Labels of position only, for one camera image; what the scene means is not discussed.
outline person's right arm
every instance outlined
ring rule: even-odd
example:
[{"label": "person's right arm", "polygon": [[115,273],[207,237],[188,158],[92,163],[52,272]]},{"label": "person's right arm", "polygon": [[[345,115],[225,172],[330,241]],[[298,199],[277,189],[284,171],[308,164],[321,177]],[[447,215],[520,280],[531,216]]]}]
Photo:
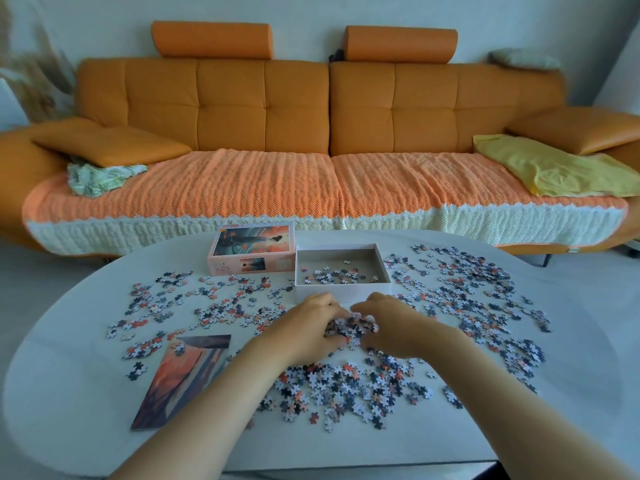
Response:
[{"label": "person's right arm", "polygon": [[512,480],[638,479],[624,463],[518,382],[461,330],[389,295],[351,307],[380,327],[362,339],[398,358],[427,361],[466,407]]}]

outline pillow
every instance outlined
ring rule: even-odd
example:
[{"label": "pillow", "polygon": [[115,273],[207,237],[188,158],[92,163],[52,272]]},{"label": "pillow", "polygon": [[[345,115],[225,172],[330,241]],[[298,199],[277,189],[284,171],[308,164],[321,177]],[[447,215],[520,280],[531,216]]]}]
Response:
[{"label": "pillow", "polygon": [[560,70],[560,60],[529,48],[501,48],[489,52],[489,61],[516,69]]},{"label": "pillow", "polygon": [[507,131],[587,155],[640,139],[640,117],[598,107],[560,107],[516,120]]},{"label": "pillow", "polygon": [[129,126],[57,130],[31,140],[101,167],[156,163],[191,151],[186,144]]},{"label": "pillow", "polygon": [[599,153],[579,157],[529,138],[474,136],[476,151],[500,163],[537,196],[640,195],[640,173]]}]

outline sofa backrest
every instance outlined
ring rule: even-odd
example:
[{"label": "sofa backrest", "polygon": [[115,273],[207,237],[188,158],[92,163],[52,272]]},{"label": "sofa backrest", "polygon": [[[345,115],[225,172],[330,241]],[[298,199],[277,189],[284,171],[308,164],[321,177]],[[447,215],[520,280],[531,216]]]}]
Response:
[{"label": "sofa backrest", "polygon": [[489,64],[330,64],[331,155],[473,151],[517,117],[565,104],[559,72]]},{"label": "sofa backrest", "polygon": [[77,72],[80,116],[188,144],[327,153],[325,64],[240,59],[87,59]]}]

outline sofa seat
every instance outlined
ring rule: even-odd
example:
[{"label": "sofa seat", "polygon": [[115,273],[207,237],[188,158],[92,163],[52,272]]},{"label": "sofa seat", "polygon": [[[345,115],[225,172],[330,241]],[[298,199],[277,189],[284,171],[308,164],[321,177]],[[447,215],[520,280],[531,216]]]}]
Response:
[{"label": "sofa seat", "polygon": [[124,255],[226,224],[339,228],[341,205],[328,155],[218,150],[158,163],[95,199],[72,194],[60,173],[29,193],[22,218],[52,253]]},{"label": "sofa seat", "polygon": [[332,158],[347,229],[430,229],[494,246],[592,246],[615,233],[627,201],[536,197],[479,153],[359,153]]}]

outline gray tiled floor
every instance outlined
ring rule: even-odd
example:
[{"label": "gray tiled floor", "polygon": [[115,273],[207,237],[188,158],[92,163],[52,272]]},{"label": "gray tiled floor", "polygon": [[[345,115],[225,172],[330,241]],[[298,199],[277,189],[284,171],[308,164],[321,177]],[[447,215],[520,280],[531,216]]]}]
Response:
[{"label": "gray tiled floor", "polygon": [[[538,257],[526,258],[538,262]],[[66,259],[32,252],[0,241],[0,372],[6,369],[20,341],[46,309],[78,281],[100,268],[94,258]],[[618,353],[625,383],[625,400],[640,405],[640,260],[620,250],[585,255],[555,256],[547,272],[562,278],[603,327]],[[627,408],[605,445],[640,472],[640,406]],[[398,480],[468,480],[485,465],[457,467],[407,467],[393,473],[383,468],[334,472],[290,472],[281,479],[329,478],[368,480],[393,477]],[[71,477],[41,467],[23,457],[0,429],[0,471],[7,480],[59,480]]]}]

